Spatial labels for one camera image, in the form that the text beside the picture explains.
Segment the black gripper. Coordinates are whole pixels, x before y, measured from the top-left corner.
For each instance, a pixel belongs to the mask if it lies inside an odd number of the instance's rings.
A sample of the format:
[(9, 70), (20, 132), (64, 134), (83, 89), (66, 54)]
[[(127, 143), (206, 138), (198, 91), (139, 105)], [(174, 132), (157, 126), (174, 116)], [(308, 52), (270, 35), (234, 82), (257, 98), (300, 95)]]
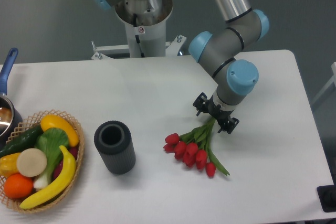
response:
[(207, 113), (217, 120), (220, 126), (217, 133), (231, 134), (239, 123), (239, 119), (230, 117), (235, 110), (235, 105), (225, 103), (217, 95), (212, 95), (208, 99), (207, 95), (202, 92), (193, 102), (193, 107), (197, 110), (197, 116)]

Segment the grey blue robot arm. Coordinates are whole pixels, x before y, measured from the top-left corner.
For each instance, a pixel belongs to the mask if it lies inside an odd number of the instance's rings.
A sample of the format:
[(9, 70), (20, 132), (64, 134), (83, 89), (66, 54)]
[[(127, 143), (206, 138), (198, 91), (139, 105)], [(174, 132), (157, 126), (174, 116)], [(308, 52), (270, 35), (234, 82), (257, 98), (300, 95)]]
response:
[[(132, 58), (166, 55), (166, 20), (172, 0), (94, 0), (102, 9), (114, 8), (124, 23)], [(231, 133), (238, 124), (232, 112), (258, 81), (256, 66), (236, 55), (257, 42), (269, 30), (267, 16), (253, 9), (248, 0), (215, 0), (226, 22), (218, 36), (208, 31), (198, 34), (189, 45), (194, 60), (217, 83), (208, 98), (200, 94), (194, 101), (198, 113), (210, 114), (220, 130)]]

